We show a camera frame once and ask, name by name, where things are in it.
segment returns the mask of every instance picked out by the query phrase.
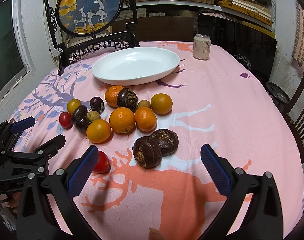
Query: beverage can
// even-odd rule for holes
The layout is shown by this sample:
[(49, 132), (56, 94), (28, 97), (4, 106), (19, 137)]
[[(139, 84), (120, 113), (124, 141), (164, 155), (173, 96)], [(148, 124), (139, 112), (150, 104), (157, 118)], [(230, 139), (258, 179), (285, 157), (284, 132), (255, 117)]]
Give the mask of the beverage can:
[(193, 57), (208, 60), (210, 57), (211, 40), (209, 36), (197, 34), (193, 40)]

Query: window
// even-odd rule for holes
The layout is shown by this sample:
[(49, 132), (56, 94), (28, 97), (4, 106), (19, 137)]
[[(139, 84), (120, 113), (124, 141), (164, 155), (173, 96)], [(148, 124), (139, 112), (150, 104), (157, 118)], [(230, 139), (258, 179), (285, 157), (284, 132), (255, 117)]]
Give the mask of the window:
[(0, 101), (29, 70), (18, 28), (18, 0), (0, 6)]

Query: deer painting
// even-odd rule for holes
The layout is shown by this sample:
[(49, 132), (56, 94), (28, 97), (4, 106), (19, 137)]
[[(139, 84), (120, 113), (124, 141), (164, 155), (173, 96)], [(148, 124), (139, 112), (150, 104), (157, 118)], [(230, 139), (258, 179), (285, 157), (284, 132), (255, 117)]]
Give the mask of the deer painting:
[(91, 30), (95, 29), (95, 26), (92, 24), (92, 17), (93, 16), (100, 16), (101, 19), (98, 19), (98, 21), (102, 21), (102, 26), (104, 25), (104, 19), (108, 16), (108, 14), (104, 11), (104, 5), (102, 1), (107, 1), (107, 0), (96, 0), (94, 3), (98, 3), (100, 5), (98, 10), (90, 10), (88, 12), (88, 22), (90, 25)]
[(75, 30), (76, 33), (78, 33), (78, 31), (76, 29), (76, 26), (77, 26), (78, 23), (83, 23), (84, 31), (87, 31), (86, 22), (85, 22), (86, 21), (86, 15), (85, 15), (83, 9), (84, 9), (84, 6), (79, 10), (79, 13), (78, 13), (77, 17), (73, 21), (74, 22), (74, 30)]

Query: oval plate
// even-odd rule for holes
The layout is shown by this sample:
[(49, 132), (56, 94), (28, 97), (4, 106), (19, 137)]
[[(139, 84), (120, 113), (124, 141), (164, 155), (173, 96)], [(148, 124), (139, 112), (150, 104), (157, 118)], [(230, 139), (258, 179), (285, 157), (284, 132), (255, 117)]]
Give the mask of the oval plate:
[(100, 58), (94, 63), (92, 74), (110, 85), (133, 86), (167, 76), (179, 62), (179, 56), (167, 49), (128, 48)]

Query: purple flower pattern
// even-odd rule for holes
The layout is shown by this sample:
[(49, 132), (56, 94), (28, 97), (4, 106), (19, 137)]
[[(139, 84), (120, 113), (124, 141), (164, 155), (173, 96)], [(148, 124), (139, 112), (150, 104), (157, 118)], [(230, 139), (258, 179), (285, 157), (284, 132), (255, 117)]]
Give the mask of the purple flower pattern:
[(250, 77), (247, 73), (241, 73), (240, 76), (243, 77), (243, 78), (249, 78)]

